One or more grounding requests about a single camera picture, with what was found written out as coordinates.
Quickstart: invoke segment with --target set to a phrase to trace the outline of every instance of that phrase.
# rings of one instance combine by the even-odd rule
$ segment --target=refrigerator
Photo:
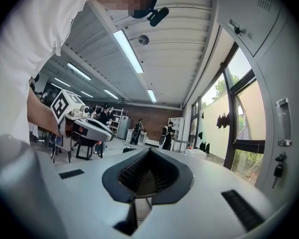
[[[119,131],[116,137],[125,140],[130,125],[131,125],[131,118],[128,116],[122,116],[120,126],[119,126]]]

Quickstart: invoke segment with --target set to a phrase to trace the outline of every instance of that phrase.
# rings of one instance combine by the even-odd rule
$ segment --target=brick wall
[[[85,101],[85,104],[89,107],[95,107],[96,105],[101,106],[103,103]],[[183,116],[183,111],[120,104],[110,104],[110,106],[115,109],[124,109],[124,111],[128,111],[128,116],[131,118],[130,129],[133,129],[138,120],[142,118],[144,129],[148,132],[148,138],[154,141],[159,141],[162,128],[167,124],[168,118],[178,118]]]

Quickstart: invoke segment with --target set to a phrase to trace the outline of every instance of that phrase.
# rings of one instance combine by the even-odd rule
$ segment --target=ceiling
[[[213,6],[212,0],[158,0],[155,8],[164,6],[169,8],[169,15],[152,27],[146,18],[134,19],[127,11],[105,10],[100,16],[93,4],[85,4],[73,21],[61,56],[49,59],[42,72],[49,75],[51,83],[64,87],[54,80],[57,77],[71,85],[66,89],[81,96],[80,91],[92,95],[90,100],[114,101],[104,92],[108,89],[121,102],[150,105],[147,89],[152,89],[157,105],[179,107],[203,59]],[[101,23],[104,21],[112,30]],[[112,33],[120,29],[130,40],[143,74],[134,72],[116,43]],[[148,45],[138,42],[141,34],[149,37]],[[92,80],[85,80],[68,68],[68,62]]]

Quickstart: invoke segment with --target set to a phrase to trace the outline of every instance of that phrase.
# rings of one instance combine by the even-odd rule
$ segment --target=white shirt
[[[21,0],[0,30],[0,134],[29,143],[29,79],[67,39],[86,0]]]

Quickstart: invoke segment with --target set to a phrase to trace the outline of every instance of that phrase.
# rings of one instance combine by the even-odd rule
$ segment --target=key
[[[284,167],[283,167],[281,164],[279,164],[279,165],[276,166],[276,168],[275,168],[275,172],[274,172],[275,180],[274,180],[274,184],[273,184],[273,187],[272,187],[272,188],[275,187],[275,185],[276,185],[278,179],[282,177],[282,175],[283,175],[283,171],[284,171]]]

